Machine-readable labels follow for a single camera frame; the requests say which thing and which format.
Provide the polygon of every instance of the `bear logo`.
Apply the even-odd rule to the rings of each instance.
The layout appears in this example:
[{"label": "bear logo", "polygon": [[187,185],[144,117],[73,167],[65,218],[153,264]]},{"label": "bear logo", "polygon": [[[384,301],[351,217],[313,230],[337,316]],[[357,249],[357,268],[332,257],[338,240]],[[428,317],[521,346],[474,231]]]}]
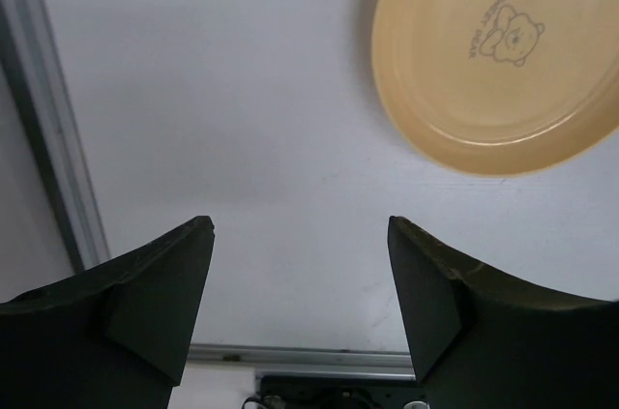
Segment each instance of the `bear logo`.
[{"label": "bear logo", "polygon": [[512,6],[506,5],[494,19],[480,46],[480,53],[499,63],[510,62],[521,67],[544,30],[545,26],[533,22],[527,13],[517,13]]}]

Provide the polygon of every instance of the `table surface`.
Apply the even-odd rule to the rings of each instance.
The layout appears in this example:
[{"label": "table surface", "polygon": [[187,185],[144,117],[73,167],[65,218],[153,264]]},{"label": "table surface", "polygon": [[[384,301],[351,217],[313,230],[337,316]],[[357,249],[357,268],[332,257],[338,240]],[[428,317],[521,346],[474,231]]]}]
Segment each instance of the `table surface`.
[{"label": "table surface", "polygon": [[619,297],[619,136],[514,179],[427,161],[373,88],[375,0],[47,3],[113,254],[214,219],[195,341],[405,351],[390,215]]}]

